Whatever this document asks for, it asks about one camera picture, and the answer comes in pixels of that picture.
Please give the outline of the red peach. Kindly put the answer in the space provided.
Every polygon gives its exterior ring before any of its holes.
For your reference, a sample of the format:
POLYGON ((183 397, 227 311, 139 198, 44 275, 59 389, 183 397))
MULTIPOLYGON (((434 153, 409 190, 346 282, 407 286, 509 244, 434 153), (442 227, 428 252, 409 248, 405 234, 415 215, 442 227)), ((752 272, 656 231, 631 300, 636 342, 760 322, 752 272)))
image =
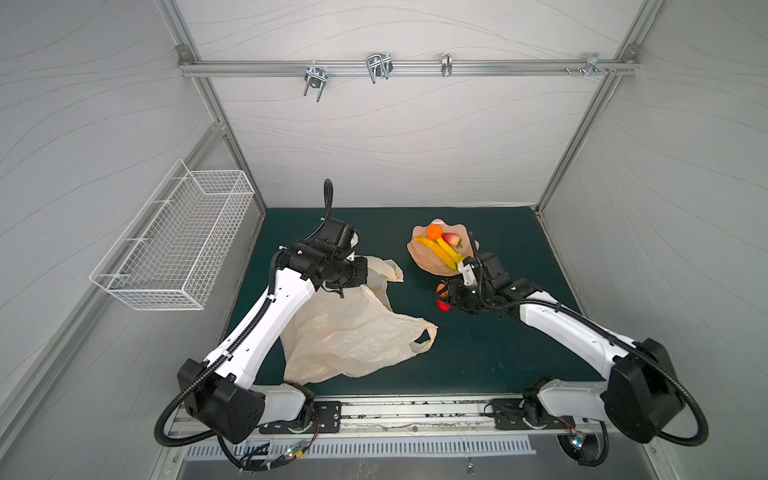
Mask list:
POLYGON ((462 247, 462 237, 457 233, 447 232, 442 235, 443 241, 453 249, 462 247))

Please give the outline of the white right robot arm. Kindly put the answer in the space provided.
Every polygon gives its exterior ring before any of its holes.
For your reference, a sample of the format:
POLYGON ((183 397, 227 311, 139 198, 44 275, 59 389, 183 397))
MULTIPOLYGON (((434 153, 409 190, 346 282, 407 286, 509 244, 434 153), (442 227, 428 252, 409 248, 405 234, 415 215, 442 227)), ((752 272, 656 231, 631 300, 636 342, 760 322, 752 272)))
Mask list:
POLYGON ((608 456, 610 427, 640 444, 662 439, 697 447, 708 440, 705 413, 678 379, 661 343, 615 333, 530 280, 512 280, 496 255, 462 261, 457 276, 438 284, 436 302, 443 310, 507 315, 557 341, 600 376, 595 382, 544 377, 516 404, 492 401, 491 416, 499 429, 559 426, 564 430, 557 437, 562 451, 590 468, 608 456))

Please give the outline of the orange fruit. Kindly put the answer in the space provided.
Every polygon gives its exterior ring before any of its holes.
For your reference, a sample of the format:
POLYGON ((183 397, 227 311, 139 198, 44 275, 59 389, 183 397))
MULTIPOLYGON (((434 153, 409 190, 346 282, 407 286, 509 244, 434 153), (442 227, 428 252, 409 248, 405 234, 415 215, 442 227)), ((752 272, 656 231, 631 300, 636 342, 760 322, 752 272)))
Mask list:
POLYGON ((425 235, 431 240, 441 239, 443 235, 443 229, 439 224, 432 223, 426 227, 425 235))

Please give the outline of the yellow banana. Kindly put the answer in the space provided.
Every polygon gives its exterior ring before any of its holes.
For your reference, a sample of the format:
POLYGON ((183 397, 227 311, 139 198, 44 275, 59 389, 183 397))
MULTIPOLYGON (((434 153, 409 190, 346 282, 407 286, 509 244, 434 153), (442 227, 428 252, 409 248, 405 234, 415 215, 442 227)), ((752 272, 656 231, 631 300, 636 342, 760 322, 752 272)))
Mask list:
POLYGON ((463 261, 464 257, 459 254, 449 243, 443 238, 436 240, 436 243, 442 248, 442 250, 452 259, 455 264, 459 264, 463 261))
POLYGON ((430 249, 449 269, 457 270, 457 263, 453 257, 436 240, 426 236, 414 237, 413 240, 430 249))

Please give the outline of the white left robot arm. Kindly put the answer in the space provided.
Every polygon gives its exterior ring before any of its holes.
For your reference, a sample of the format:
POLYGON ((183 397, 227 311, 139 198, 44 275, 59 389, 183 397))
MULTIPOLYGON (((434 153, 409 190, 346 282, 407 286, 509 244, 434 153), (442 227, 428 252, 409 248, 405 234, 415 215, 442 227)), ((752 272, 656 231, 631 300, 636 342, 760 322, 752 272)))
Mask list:
POLYGON ((258 386, 255 380, 284 329, 316 292, 342 297, 367 281, 367 260, 355 253, 355 229, 332 215, 331 180, 325 180, 323 195, 319 225, 275 252, 264 293, 237 327, 204 360, 189 359, 179 369, 180 391, 154 426, 158 444, 181 447, 214 436, 239 444, 265 424, 304 429, 310 423, 311 391, 288 381, 258 386))

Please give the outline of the red strawberry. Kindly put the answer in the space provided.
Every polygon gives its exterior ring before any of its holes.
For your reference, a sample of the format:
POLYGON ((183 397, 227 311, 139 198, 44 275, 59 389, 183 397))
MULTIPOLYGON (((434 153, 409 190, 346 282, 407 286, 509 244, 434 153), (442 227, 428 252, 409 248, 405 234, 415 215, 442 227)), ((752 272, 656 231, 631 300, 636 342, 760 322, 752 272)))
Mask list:
POLYGON ((438 309, 442 312, 447 312, 451 310, 451 305, 447 302, 448 300, 448 285, 445 283, 440 283, 436 287, 436 305, 438 309))

